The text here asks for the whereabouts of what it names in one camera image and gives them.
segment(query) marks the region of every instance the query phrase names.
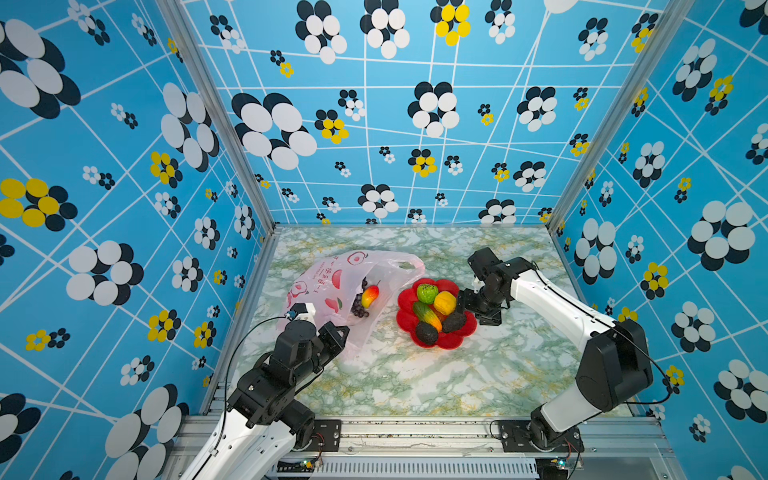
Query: wall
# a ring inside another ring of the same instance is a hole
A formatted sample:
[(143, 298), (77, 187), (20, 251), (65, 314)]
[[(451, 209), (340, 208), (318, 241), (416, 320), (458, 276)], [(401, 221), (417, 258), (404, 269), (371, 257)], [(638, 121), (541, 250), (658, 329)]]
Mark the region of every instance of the wall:
[(262, 232), (152, 1), (2, 11), (0, 478), (154, 478)]
[(656, 374), (641, 398), (672, 391), (645, 408), (688, 478), (768, 472), (768, 20), (745, 9), (757, 3), (694, 4), (556, 235), (588, 301), (638, 321), (672, 378)]
[(545, 222), (665, 5), (183, 7), (275, 220), (360, 225)]

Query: bunch of grapes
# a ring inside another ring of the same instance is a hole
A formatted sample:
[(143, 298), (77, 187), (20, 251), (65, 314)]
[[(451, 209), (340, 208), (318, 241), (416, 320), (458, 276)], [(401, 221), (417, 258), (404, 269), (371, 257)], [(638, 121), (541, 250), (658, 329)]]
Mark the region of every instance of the bunch of grapes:
[[(363, 289), (363, 291), (365, 291), (367, 286), (368, 286), (368, 280), (365, 279), (365, 278), (362, 279), (362, 289)], [(366, 309), (362, 306), (361, 300), (362, 300), (362, 293), (358, 293), (355, 296), (354, 303), (352, 304), (352, 314), (354, 316), (359, 317), (359, 318), (365, 318), (365, 317), (367, 317), (369, 315), (369, 313), (366, 312)]]

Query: vent grille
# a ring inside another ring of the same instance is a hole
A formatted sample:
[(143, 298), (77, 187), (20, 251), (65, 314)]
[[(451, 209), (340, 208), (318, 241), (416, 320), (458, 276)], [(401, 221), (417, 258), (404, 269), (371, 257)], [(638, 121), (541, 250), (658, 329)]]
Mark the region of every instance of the vent grille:
[(539, 478), (532, 458), (338, 458), (323, 459), (314, 473), (273, 476), (313, 478)]

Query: yellow fruit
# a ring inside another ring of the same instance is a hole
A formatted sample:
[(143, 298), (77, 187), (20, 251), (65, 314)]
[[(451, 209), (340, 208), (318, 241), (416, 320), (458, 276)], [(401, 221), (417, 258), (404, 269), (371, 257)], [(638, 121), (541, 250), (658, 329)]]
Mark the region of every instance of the yellow fruit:
[(435, 306), (435, 310), (447, 316), (456, 310), (456, 297), (450, 292), (440, 292), (432, 305)]

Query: black mounting bracket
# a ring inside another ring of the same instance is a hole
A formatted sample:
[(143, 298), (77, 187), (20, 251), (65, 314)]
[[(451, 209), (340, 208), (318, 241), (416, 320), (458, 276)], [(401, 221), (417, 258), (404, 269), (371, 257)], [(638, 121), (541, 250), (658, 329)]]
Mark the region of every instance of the black mounting bracket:
[[(498, 420), (494, 422), (499, 427), (499, 433), (494, 435), (501, 435), (502, 447), (505, 453), (536, 453), (541, 450), (537, 449), (531, 444), (531, 432), (528, 430), (528, 423), (530, 420)], [(568, 442), (573, 445), (571, 453), (578, 453), (584, 451), (584, 443), (581, 441), (581, 432), (576, 427), (568, 430), (568, 432), (560, 440), (560, 444), (551, 450), (552, 453), (564, 453), (568, 454)]]
[[(322, 445), (320, 439), (315, 436), (319, 433), (326, 440)], [(324, 452), (338, 452), (341, 439), (341, 420), (315, 419), (315, 429), (310, 436), (310, 444), (304, 452), (319, 452), (320, 447)]]

